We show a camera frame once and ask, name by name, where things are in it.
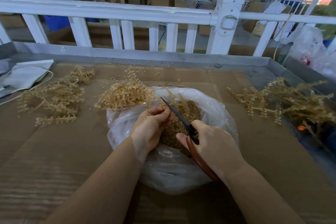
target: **brown scissor handle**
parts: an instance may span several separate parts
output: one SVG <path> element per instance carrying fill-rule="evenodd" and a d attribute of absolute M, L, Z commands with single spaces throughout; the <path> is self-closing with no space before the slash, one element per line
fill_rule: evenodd
<path fill-rule="evenodd" d="M 211 168 L 205 163 L 203 158 L 198 154 L 190 136 L 187 137 L 187 145 L 191 153 L 191 156 L 193 157 L 195 162 L 199 165 L 199 167 L 203 170 L 203 172 L 205 172 L 205 174 L 208 175 L 212 180 L 220 181 L 221 179 L 215 174 L 214 171 L 211 170 Z"/>

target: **white railing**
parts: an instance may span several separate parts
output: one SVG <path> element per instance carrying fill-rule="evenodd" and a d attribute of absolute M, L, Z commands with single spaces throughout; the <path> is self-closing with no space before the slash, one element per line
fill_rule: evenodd
<path fill-rule="evenodd" d="M 0 13 L 22 14 L 36 43 L 41 44 L 49 44 L 49 41 L 37 15 L 68 16 L 77 46 L 83 47 L 92 47 L 85 18 L 109 19 L 114 48 L 123 47 L 121 26 L 124 48 L 129 50 L 135 49 L 132 21 L 148 22 L 150 51 L 158 50 L 159 22 L 167 23 L 168 52 L 176 52 L 178 24 L 187 23 L 186 53 L 194 51 L 197 25 L 210 25 L 206 53 L 223 55 L 228 54 L 239 19 L 268 21 L 254 56 L 262 56 L 278 22 L 336 25 L 336 17 L 241 12 L 244 2 L 245 0 L 217 0 L 215 10 L 204 10 L 87 1 L 0 0 Z M 0 44 L 8 42 L 11 39 L 0 23 Z M 328 50 L 336 50 L 336 39 Z"/>

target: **person's left hand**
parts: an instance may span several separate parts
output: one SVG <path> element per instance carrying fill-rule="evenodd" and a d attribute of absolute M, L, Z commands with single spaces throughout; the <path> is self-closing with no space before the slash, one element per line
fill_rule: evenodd
<path fill-rule="evenodd" d="M 141 148 L 147 154 L 157 146 L 163 129 L 169 126 L 175 116 L 166 105 L 154 106 L 142 112 L 131 131 L 136 150 Z"/>

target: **forearm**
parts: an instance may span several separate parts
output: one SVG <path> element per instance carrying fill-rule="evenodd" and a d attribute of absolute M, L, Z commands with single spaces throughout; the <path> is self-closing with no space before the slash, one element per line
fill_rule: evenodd
<path fill-rule="evenodd" d="M 226 179 L 248 224 L 304 223 L 274 188 L 249 164 Z"/>
<path fill-rule="evenodd" d="M 125 139 L 45 223 L 123 223 L 141 167 Z"/>

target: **hand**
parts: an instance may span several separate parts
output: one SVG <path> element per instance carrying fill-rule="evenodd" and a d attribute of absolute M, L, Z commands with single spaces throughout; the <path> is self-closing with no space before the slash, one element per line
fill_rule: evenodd
<path fill-rule="evenodd" d="M 157 146 L 163 129 L 171 124 L 174 117 L 166 105 L 154 106 L 139 115 L 131 137 L 145 151 L 146 156 Z"/>
<path fill-rule="evenodd" d="M 200 120 L 194 120 L 191 124 L 199 134 L 199 145 L 193 143 L 195 149 L 222 181 L 243 166 L 245 161 L 228 132 L 205 125 Z M 177 140 L 188 149 L 186 137 L 182 133 L 176 135 Z"/>

